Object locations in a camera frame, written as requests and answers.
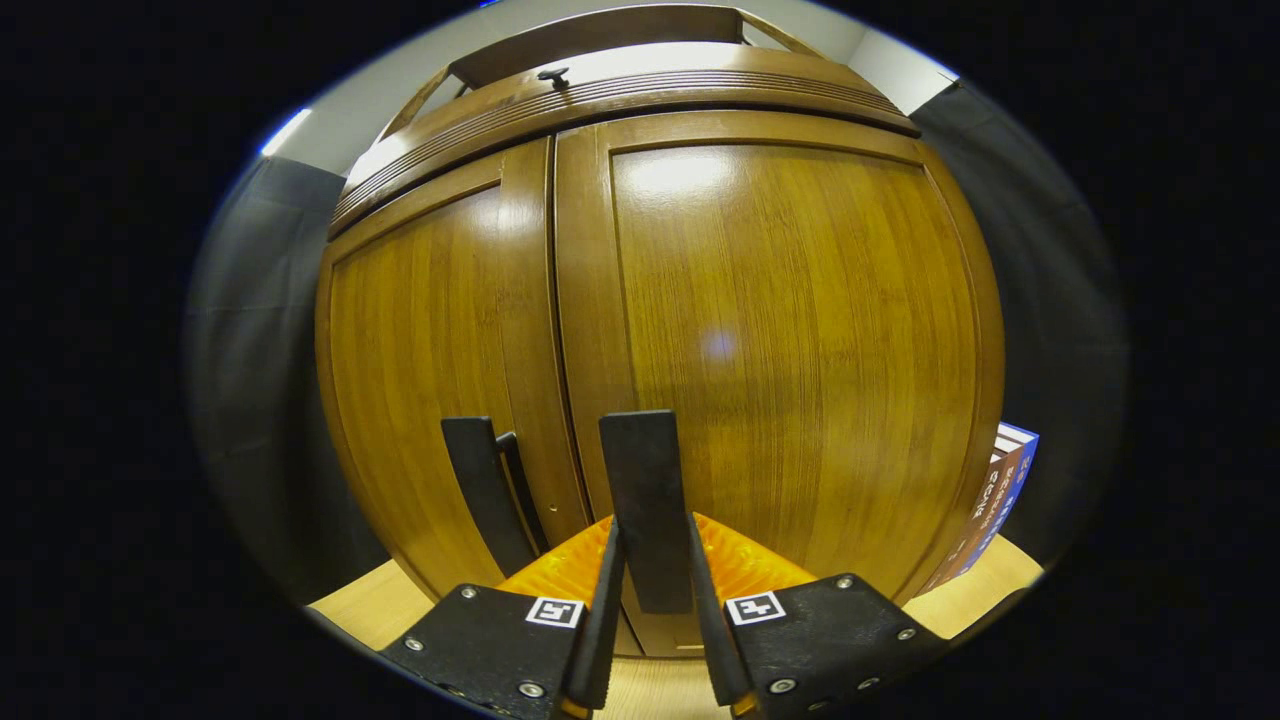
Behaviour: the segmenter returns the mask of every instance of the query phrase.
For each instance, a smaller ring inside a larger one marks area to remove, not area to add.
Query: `cabinet top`
[[[728,108],[819,114],[920,135],[858,73],[820,56],[727,42],[600,50],[493,81],[420,118],[393,119],[352,168],[329,236],[434,176],[532,137],[622,115]],[[416,113],[412,100],[411,109]]]

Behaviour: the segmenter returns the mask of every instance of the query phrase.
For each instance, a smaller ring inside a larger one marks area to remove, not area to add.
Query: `blue book cover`
[[[1018,473],[1014,475],[1014,482],[1010,486],[1009,492],[1005,493],[1005,502],[1000,506],[1000,514],[996,515],[995,520],[992,520],[991,527],[987,528],[987,534],[983,536],[982,542],[978,543],[978,547],[975,547],[973,553],[969,555],[969,560],[965,560],[960,571],[956,573],[957,578],[968,573],[969,569],[973,568],[974,562],[982,557],[982,553],[987,550],[987,546],[991,544],[991,541],[996,539],[996,533],[1000,532],[1000,527],[1005,524],[1005,518],[1009,516],[1009,511],[1012,510],[1014,502],[1018,501],[1018,493],[1023,489],[1023,483],[1027,480],[1027,473],[1032,469],[1032,460],[1036,459],[1036,446],[1039,445],[1038,434],[1030,430],[1024,430],[1018,425],[1010,425],[1009,423],[1001,423],[1000,432],[1001,434],[1005,434],[1005,437],[1011,437],[1023,442],[1023,459],[1018,464]]]

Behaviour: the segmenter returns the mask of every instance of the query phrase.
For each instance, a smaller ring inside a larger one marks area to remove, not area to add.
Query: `white wall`
[[[849,67],[908,115],[956,79],[937,60],[876,28],[863,36]]]
[[[284,141],[276,155],[346,176],[392,115],[448,63],[503,37],[559,18],[653,1],[659,0],[502,0],[472,10],[372,59],[337,82],[311,102],[311,115]],[[922,77],[922,73],[937,77],[941,81],[938,90],[947,85],[934,73],[934,68],[941,65],[928,58],[847,15],[805,0],[685,1],[733,4],[804,40],[832,60],[849,58],[850,65],[879,87],[904,113],[919,106],[923,99],[928,99],[924,95],[927,88],[938,85],[929,77]],[[746,36],[756,45],[780,47],[754,28],[748,28]],[[460,87],[461,83],[451,78],[431,95],[422,111],[449,101]]]

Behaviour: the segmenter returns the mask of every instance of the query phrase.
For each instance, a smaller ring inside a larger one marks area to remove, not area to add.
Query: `wooden cabinet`
[[[989,266],[938,172],[918,141],[782,113],[561,133],[564,369],[595,512],[596,420],[672,409],[690,510],[909,600],[972,506],[1001,397]],[[700,650],[695,618],[625,602],[645,651]]]
[[[905,603],[963,529],[1002,396],[995,278],[946,168],[820,58],[557,64],[567,90],[532,68],[402,111],[339,201],[316,352],[370,524],[433,598],[498,584],[440,419],[516,432],[554,544],[612,512],[599,418],[671,409],[689,510]],[[623,607],[620,652],[700,653],[630,579]]]

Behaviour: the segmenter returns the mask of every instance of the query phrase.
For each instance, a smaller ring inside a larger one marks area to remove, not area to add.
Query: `wooden door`
[[[1001,407],[991,263],[920,142],[714,110],[561,133],[564,369],[594,516],[598,419],[671,409],[685,500],[819,577],[902,603],[961,532]],[[625,607],[648,655],[692,615]]]
[[[316,357],[351,488],[433,600],[503,575],[463,501],[440,419],[515,430],[554,546],[586,527],[552,311],[550,140],[498,152],[378,210],[324,254]]]

